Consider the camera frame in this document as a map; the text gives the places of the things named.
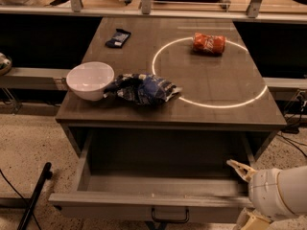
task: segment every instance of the floor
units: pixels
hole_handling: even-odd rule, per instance
[[[69,192],[77,167],[74,153],[61,127],[55,121],[58,107],[42,103],[24,103],[17,115],[11,115],[12,106],[0,103],[0,169],[11,184],[24,196],[30,196],[46,162],[52,163],[53,176],[45,182],[35,207],[35,217],[43,230],[145,230],[145,222],[65,218],[48,198],[52,192]],[[307,128],[297,135],[285,134],[298,142],[305,142]],[[307,147],[299,145],[305,153]],[[257,162],[258,169],[288,169],[306,165],[303,154],[280,137],[276,137]],[[0,196],[16,196],[3,178],[0,178]],[[0,230],[17,229],[23,210],[0,209]],[[169,224],[172,230],[231,230],[233,224],[186,223]],[[33,219],[28,229],[39,229]],[[306,230],[307,217],[273,223],[270,230]]]

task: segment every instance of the cabinet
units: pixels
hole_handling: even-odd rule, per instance
[[[131,37],[109,49],[116,28]],[[224,53],[192,52],[195,31],[225,35]],[[68,91],[56,119],[80,164],[71,193],[49,198],[65,216],[234,222],[252,207],[225,161],[253,165],[286,123],[231,21],[103,18],[83,62],[96,60],[115,76],[156,73],[183,89],[160,106]]]

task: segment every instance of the white circle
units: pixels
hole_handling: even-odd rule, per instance
[[[155,69],[154,69],[154,64],[155,64],[155,61],[156,61],[156,58],[160,55],[160,53],[166,49],[167,47],[173,45],[173,44],[176,44],[178,42],[181,42],[181,41],[186,41],[186,40],[193,40],[193,37],[184,37],[184,38],[181,38],[181,39],[177,39],[177,40],[174,40],[172,42],[169,42],[168,44],[162,46],[154,55],[153,57],[153,63],[152,63],[152,71],[153,71],[153,74],[155,74]],[[245,48],[244,46],[238,44],[238,43],[234,43],[234,42],[231,42],[229,40],[226,41],[226,43],[228,44],[232,44],[236,47],[239,47],[243,50],[245,50],[246,52],[248,52],[248,49]],[[236,103],[236,104],[225,104],[225,105],[221,105],[221,104],[205,104],[205,103],[197,103],[197,102],[193,102],[191,100],[188,100],[188,99],[185,99],[183,97],[179,97],[180,100],[186,102],[186,103],[189,103],[189,104],[194,104],[194,105],[197,105],[197,106],[201,106],[201,107],[207,107],[207,108],[219,108],[219,109],[226,109],[226,108],[235,108],[235,107],[240,107],[240,106],[243,106],[243,105],[246,105],[246,104],[250,104],[250,103],[253,103],[254,101],[260,99],[264,93],[267,91],[268,87],[267,85],[265,85],[265,87],[262,89],[262,91],[254,98],[250,99],[250,100],[247,100],[245,102],[242,102],[242,103]]]

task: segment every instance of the red can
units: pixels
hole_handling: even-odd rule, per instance
[[[193,38],[193,50],[213,55],[220,55],[224,51],[226,38],[223,35],[206,35],[195,33]]]

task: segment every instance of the bowl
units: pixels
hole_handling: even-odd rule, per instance
[[[68,87],[77,96],[93,102],[104,97],[104,89],[113,80],[112,67],[96,61],[76,66],[66,77]]]

